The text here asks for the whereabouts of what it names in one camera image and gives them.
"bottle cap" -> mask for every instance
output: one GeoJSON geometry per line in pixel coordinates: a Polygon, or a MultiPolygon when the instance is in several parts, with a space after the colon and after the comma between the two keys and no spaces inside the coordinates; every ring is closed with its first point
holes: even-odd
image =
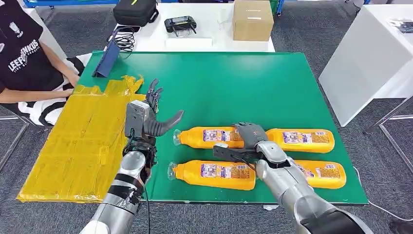
{"type": "Polygon", "coordinates": [[[179,138],[180,135],[181,135],[181,131],[179,131],[178,129],[175,129],[175,131],[173,131],[172,141],[174,145],[181,144],[181,140],[179,138]]]}
{"type": "Polygon", "coordinates": [[[168,179],[169,180],[174,180],[176,179],[176,167],[178,165],[174,162],[171,162],[168,166],[168,179]]]}

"yellow mat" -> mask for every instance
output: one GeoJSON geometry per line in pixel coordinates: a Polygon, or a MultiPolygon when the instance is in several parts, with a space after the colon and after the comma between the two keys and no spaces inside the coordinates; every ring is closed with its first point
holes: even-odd
{"type": "Polygon", "coordinates": [[[25,201],[102,201],[119,169],[126,104],[143,100],[134,77],[97,86],[76,86],[49,134],[17,199],[25,201]]]}

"black t-shirt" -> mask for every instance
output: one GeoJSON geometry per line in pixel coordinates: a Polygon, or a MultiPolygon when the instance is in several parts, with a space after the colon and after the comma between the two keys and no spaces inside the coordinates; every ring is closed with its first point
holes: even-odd
{"type": "Polygon", "coordinates": [[[38,39],[43,28],[28,16],[16,0],[0,6],[0,93],[51,91],[63,75],[49,62],[38,39]]]}

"black tape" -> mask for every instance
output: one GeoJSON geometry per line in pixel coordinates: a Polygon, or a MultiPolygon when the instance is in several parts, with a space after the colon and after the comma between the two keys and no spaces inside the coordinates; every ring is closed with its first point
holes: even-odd
{"type": "Polygon", "coordinates": [[[109,188],[108,193],[116,195],[124,200],[128,200],[131,204],[136,205],[139,203],[142,195],[142,186],[135,189],[128,186],[112,185],[109,188]]]}
{"type": "Polygon", "coordinates": [[[129,184],[133,184],[136,188],[142,186],[141,183],[139,183],[139,180],[127,174],[116,174],[115,179],[129,184]]]}

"white table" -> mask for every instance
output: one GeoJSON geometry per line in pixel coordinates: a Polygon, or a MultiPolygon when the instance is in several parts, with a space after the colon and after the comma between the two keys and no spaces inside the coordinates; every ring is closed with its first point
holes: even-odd
{"type": "Polygon", "coordinates": [[[413,5],[365,5],[350,26],[319,82],[341,126],[374,98],[413,95],[413,34],[389,19],[413,19],[413,5]]]}
{"type": "Polygon", "coordinates": [[[134,51],[214,51],[214,52],[275,52],[271,38],[262,41],[232,40],[232,3],[160,3],[159,16],[134,34],[134,51]],[[180,16],[192,16],[196,31],[177,38],[167,33],[164,21],[180,16]]]}

